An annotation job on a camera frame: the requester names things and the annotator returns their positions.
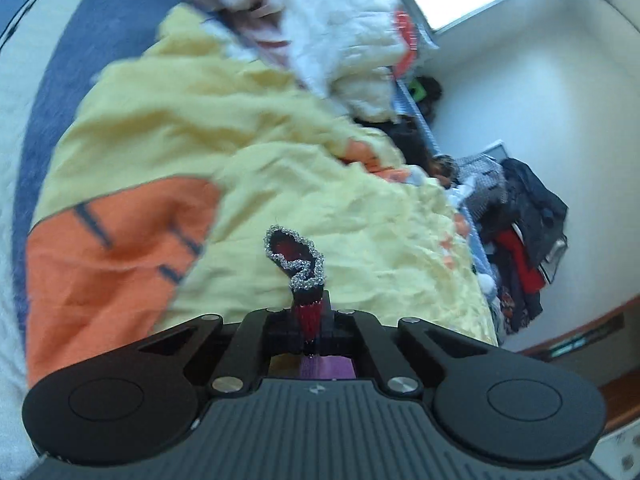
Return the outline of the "purple sweater red collar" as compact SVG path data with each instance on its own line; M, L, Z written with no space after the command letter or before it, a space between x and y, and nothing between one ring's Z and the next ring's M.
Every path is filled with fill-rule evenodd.
M294 325L302 332L303 355L288 371L303 379L355 378L350 359L318 353L322 314L331 311L322 253L312 240L284 226L270 226L264 244L267 257L288 277Z

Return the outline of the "blue quilted blanket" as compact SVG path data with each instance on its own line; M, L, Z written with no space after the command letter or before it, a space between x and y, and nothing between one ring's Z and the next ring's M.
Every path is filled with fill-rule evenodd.
M466 199L474 190L475 180L461 180L456 162L449 155L440 152L424 114L410 94L408 84L402 81L396 82L394 107L397 112L397 122L394 123L390 138L409 165L420 167L445 187L450 203L462 214L469 226L468 241L472 252L473 269L480 281L480 289L488 301L494 300L497 297L497 279L491 271L471 214L465 207Z

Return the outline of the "pile of folded clothes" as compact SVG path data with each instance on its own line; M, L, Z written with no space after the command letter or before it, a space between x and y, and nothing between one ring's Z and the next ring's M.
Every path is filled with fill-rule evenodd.
M492 247L488 260L498 272L498 300L509 335L542 313L541 291L553 282L567 248L568 206L525 162L499 162L499 195L477 221L480 239Z

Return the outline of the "white fluffy blanket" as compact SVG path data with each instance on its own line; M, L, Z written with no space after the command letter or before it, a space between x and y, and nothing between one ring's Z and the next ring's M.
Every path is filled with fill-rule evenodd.
M337 114L393 122L393 68L405 53L399 0L188 0L225 18L244 44L293 73Z

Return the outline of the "orange plastic bag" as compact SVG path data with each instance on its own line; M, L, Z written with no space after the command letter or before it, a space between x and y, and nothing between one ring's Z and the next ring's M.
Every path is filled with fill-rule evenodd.
M400 38L406 47L402 58L393 68L394 77L400 78L410 70L411 65L418 56L419 37L416 32L416 26L413 25L413 21L411 21L409 14L405 10L396 11L395 23Z

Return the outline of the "checkered houndstooth bag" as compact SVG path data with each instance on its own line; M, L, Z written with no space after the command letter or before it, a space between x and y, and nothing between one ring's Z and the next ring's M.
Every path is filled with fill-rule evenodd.
M456 160L460 183L473 183L473 191L465 200L466 209L475 222L492 206L508 201L506 177L502 166L491 156L480 153Z

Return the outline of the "yellow carrot print bedspread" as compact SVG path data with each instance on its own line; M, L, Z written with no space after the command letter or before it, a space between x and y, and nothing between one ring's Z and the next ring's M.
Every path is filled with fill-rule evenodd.
M26 242L28 382L202 314L287 307L272 226L314 243L335 307L496 342L440 184L175 6L56 144Z

